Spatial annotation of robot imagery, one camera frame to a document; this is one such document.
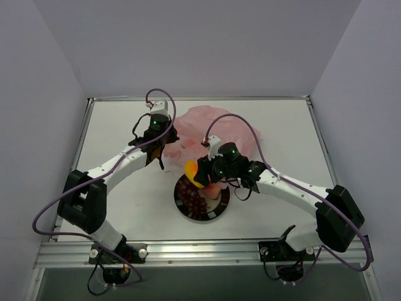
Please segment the orange fake fruit slice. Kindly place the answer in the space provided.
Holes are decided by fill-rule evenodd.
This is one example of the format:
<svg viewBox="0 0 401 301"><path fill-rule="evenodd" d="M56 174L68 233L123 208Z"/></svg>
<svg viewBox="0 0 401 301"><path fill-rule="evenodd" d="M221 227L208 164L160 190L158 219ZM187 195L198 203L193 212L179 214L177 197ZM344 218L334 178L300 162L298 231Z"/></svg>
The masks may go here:
<svg viewBox="0 0 401 301"><path fill-rule="evenodd" d="M184 172L187 179L197 188L203 189L204 185L197 182L194 177L197 174L198 165L196 161L187 161L184 166Z"/></svg>

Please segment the pink plastic bag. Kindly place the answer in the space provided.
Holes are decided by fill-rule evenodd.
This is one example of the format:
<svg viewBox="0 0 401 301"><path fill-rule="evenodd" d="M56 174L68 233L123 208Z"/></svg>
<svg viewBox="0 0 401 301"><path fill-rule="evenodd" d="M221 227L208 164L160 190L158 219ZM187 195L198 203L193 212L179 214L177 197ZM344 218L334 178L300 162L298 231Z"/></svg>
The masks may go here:
<svg viewBox="0 0 401 301"><path fill-rule="evenodd" d="M221 115L235 114L236 117L224 117L214 125L212 122ZM255 113L246 112L242 107L227 107L218 105L190 105L179 106L174 127L178 132L179 140L166 145L163 151L163 160L166 170L184 170L189 160L197 160L207 155L208 150L201 145L203 138L212 125L209 135L215 135L222 143L234 142L240 153L249 158L257 156L256 142L249 123L261 137L261 126Z"/></svg>

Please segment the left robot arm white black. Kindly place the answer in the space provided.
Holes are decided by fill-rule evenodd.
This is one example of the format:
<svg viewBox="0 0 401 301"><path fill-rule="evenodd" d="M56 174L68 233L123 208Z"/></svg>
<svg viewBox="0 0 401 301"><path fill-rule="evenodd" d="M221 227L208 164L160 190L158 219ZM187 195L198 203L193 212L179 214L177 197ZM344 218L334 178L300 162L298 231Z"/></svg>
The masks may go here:
<svg viewBox="0 0 401 301"><path fill-rule="evenodd" d="M128 143L118 155L86 172L74 170L67 178L58 204L58 216L103 245L104 256L112 263L121 262L127 254L125 237L107 221L109 192L132 173L154 160L163 168L162 152L167 144L178 141L172 119L152 114L143 136Z"/></svg>

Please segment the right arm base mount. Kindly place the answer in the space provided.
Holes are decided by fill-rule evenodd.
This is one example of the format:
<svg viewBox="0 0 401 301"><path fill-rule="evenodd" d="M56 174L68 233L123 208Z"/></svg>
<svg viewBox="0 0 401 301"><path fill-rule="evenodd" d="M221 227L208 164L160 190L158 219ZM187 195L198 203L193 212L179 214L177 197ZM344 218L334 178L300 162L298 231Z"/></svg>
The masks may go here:
<svg viewBox="0 0 401 301"><path fill-rule="evenodd" d="M295 227L295 225L288 227L276 240L260 241L258 243L260 260L265 262L313 261L315 259L314 250L311 251L311 254L307 253L305 249L295 251L287 244L286 239Z"/></svg>

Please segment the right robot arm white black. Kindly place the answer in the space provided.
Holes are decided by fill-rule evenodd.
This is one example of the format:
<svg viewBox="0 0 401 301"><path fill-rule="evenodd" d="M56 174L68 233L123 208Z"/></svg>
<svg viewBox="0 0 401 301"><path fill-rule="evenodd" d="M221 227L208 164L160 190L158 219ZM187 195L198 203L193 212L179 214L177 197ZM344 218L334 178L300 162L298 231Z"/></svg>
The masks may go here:
<svg viewBox="0 0 401 301"><path fill-rule="evenodd" d="M289 226L281 235L278 251L284 258L317 246L344 253L361 234L365 218L343 186L314 186L285 176L264 162L249 160L233 142L220 146L214 155L201 157L196 166L196 184L235 180L245 189L286 201L314 218L309 224Z"/></svg>

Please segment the fake peach pink yellow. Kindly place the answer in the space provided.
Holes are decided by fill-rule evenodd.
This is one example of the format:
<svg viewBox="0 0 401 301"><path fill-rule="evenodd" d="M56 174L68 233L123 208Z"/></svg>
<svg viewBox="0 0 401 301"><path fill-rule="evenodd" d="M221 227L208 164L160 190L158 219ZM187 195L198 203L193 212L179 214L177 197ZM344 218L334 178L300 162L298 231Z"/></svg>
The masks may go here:
<svg viewBox="0 0 401 301"><path fill-rule="evenodd" d="M209 199L217 199L220 192L221 187L217 184L210 184L202 189L202 193Z"/></svg>

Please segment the red fake grape bunch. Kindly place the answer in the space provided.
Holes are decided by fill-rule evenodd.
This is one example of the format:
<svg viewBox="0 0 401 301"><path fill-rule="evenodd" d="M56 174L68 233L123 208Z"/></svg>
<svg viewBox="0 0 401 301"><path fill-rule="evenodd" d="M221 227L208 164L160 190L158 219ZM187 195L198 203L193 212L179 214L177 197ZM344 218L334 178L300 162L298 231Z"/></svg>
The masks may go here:
<svg viewBox="0 0 401 301"><path fill-rule="evenodd" d="M205 197L200 194L199 188L187 179L176 184L174 199L179 211L190 218L198 218L201 214L207 213Z"/></svg>

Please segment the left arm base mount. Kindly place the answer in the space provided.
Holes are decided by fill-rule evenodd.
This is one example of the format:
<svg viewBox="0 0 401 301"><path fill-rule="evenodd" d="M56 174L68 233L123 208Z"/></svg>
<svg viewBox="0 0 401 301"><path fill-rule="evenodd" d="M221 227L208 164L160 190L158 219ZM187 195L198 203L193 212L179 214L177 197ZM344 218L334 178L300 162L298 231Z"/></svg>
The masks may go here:
<svg viewBox="0 0 401 301"><path fill-rule="evenodd" d="M131 246L126 243L123 246L119 246L114 253L131 264L143 264L145 263L145 258L147 256L145 245L138 244ZM99 263L102 265L116 265L123 263L116 256L100 248L97 244L92 244L89 252L88 263L94 265L97 260L99 260Z"/></svg>

